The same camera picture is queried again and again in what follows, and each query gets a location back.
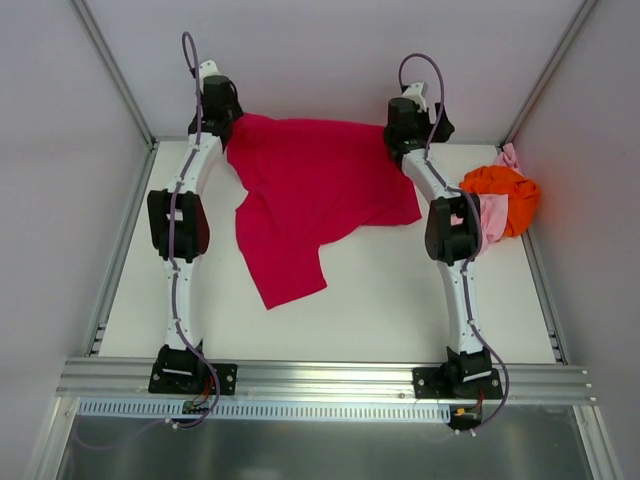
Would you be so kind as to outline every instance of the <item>cable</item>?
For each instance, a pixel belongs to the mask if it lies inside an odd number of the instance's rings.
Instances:
[[[189,55],[187,53],[187,41],[191,46],[191,55],[193,57],[193,64],[189,60]],[[173,267],[173,279],[171,282],[171,310],[173,313],[173,318],[176,319],[175,326],[176,326],[176,331],[178,333],[178,336],[180,337],[182,342],[185,344],[187,349],[191,353],[193,353],[196,357],[198,357],[198,359],[202,363],[204,363],[204,365],[209,369],[216,387],[215,400],[211,402],[211,405],[209,406],[209,408],[206,411],[204,411],[202,415],[200,415],[200,417],[198,417],[196,420],[192,422],[174,423],[173,425],[174,428],[193,428],[197,425],[200,425],[204,421],[204,419],[207,418],[207,416],[215,409],[216,405],[218,404],[218,401],[220,400],[220,379],[218,378],[218,375],[216,373],[215,368],[213,368],[213,365],[211,365],[211,363],[204,357],[204,355],[202,355],[200,351],[198,351],[193,345],[191,345],[187,337],[185,337],[184,332],[182,331],[182,327],[180,325],[181,319],[178,312],[177,285],[178,285],[178,277],[180,274],[180,268],[174,258],[176,203],[177,203],[178,194],[180,193],[180,189],[182,188],[182,185],[183,185],[182,182],[184,180],[184,177],[187,175],[187,172],[189,171],[189,167],[191,166],[193,159],[195,158],[197,152],[200,150],[200,137],[202,134],[202,96],[200,92],[200,72],[198,67],[199,65],[198,52],[196,50],[196,45],[193,40],[193,37],[189,32],[184,32],[182,34],[182,52],[184,53],[184,58],[185,58],[185,61],[187,62],[187,67],[189,68],[189,70],[194,72],[193,76],[195,78],[195,83],[196,83],[196,139],[195,139],[195,146],[191,150],[191,153],[189,154],[189,158],[187,159],[187,162],[185,163],[182,171],[180,172],[180,178],[176,182],[175,189],[173,191],[173,194],[171,195],[171,203],[169,206],[169,255],[168,257]]]
[[[482,425],[486,425],[487,423],[489,423],[489,421],[495,418],[495,416],[500,412],[500,410],[502,410],[504,405],[507,403],[507,398],[509,397],[509,387],[511,384],[509,379],[509,369],[507,368],[507,365],[504,363],[504,361],[502,361],[502,358],[500,358],[500,356],[496,353],[496,351],[489,345],[489,343],[480,334],[480,331],[475,325],[475,319],[473,318],[473,309],[471,308],[471,295],[469,292],[469,281],[467,279],[467,267],[469,266],[470,262],[475,261],[476,257],[480,253],[480,250],[482,249],[482,224],[480,223],[480,214],[478,213],[478,209],[476,208],[476,204],[473,201],[473,198],[471,198],[471,195],[469,195],[469,193],[466,192],[465,190],[462,190],[460,188],[450,187],[449,185],[447,185],[447,182],[444,180],[444,178],[442,178],[442,176],[438,173],[436,168],[433,166],[433,164],[429,160],[429,148],[431,147],[431,141],[433,140],[433,136],[435,135],[435,132],[438,128],[438,125],[440,124],[440,120],[442,119],[442,115],[444,112],[444,79],[442,78],[442,71],[440,70],[440,67],[438,67],[436,62],[427,55],[424,55],[422,53],[412,53],[410,55],[407,55],[404,58],[404,60],[402,60],[402,62],[400,63],[400,68],[398,69],[398,82],[400,83],[401,88],[405,87],[405,84],[402,81],[402,69],[404,68],[404,65],[407,63],[407,61],[412,58],[421,58],[429,62],[433,67],[433,69],[435,70],[436,75],[438,76],[438,83],[440,84],[440,110],[436,115],[436,121],[433,124],[433,127],[431,128],[431,132],[429,132],[429,136],[427,137],[427,141],[425,144],[425,148],[424,148],[425,165],[431,171],[431,173],[433,173],[433,175],[436,177],[438,182],[440,182],[443,188],[445,188],[449,192],[459,193],[460,195],[464,196],[464,198],[467,200],[467,203],[469,204],[469,209],[471,210],[471,213],[473,214],[473,219],[476,222],[476,225],[478,227],[478,245],[476,247],[476,250],[472,253],[472,255],[469,258],[467,258],[464,261],[464,263],[462,264],[462,268],[460,269],[460,273],[462,274],[462,285],[464,289],[465,307],[467,310],[467,324],[471,328],[471,331],[476,336],[480,344],[484,348],[486,348],[489,351],[489,353],[496,359],[496,361],[500,365],[500,368],[502,369],[502,372],[504,374],[504,395],[502,396],[502,400],[498,404],[498,408],[496,408],[496,410],[491,414],[491,416],[489,416],[489,418],[487,418],[484,422],[482,422],[479,425],[480,427]]]

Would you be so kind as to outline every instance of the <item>metal sheet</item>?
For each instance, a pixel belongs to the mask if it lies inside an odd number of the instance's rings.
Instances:
[[[78,418],[82,439],[101,445],[130,438],[149,421]],[[69,478],[593,477],[571,407],[509,407],[476,438],[456,437],[446,426],[433,424],[211,420],[184,432],[159,425],[112,451],[68,447],[58,480]]]

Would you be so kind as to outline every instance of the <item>red t-shirt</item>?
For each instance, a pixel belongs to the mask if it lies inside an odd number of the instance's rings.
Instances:
[[[227,158],[248,190],[236,237],[268,309],[327,286],[321,245],[420,219],[380,126],[246,114],[233,129]]]

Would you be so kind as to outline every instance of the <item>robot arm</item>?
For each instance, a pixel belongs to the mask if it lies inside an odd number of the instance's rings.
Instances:
[[[438,262],[449,312],[448,361],[442,371],[455,390],[492,373],[490,353],[471,328],[474,325],[481,332],[473,261],[479,235],[467,198],[443,176],[437,160],[431,155],[425,159],[424,139],[435,126],[429,121],[423,90],[424,84],[415,83],[389,101],[384,139],[392,160],[429,201],[425,246],[429,257]],[[446,112],[442,114],[434,135],[439,142],[448,140],[454,131]],[[479,211],[478,197],[470,198]]]
[[[233,82],[216,64],[208,60],[199,69],[202,116],[196,114],[189,126],[187,151],[175,176],[164,190],[147,196],[151,238],[164,261],[170,299],[165,343],[149,387],[157,393],[199,393],[208,375],[184,341],[202,352],[194,283],[210,234],[201,194],[212,168],[226,160],[233,122],[243,115]]]

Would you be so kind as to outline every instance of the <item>white tabletop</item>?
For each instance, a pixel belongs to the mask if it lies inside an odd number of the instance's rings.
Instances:
[[[446,173],[493,161],[495,147],[434,145]],[[162,142],[149,189],[178,169],[186,142]],[[267,311],[235,239],[235,209],[246,191],[228,165],[214,168],[203,195],[211,228],[198,307],[207,357],[228,360],[440,362],[448,316],[442,280],[424,248],[423,219],[404,227],[360,227],[320,248],[328,287]],[[485,336],[509,363],[554,363],[522,241],[506,239],[478,258],[478,316]],[[153,358],[164,343],[168,295],[162,259],[151,245],[146,202],[140,211],[101,356]]]

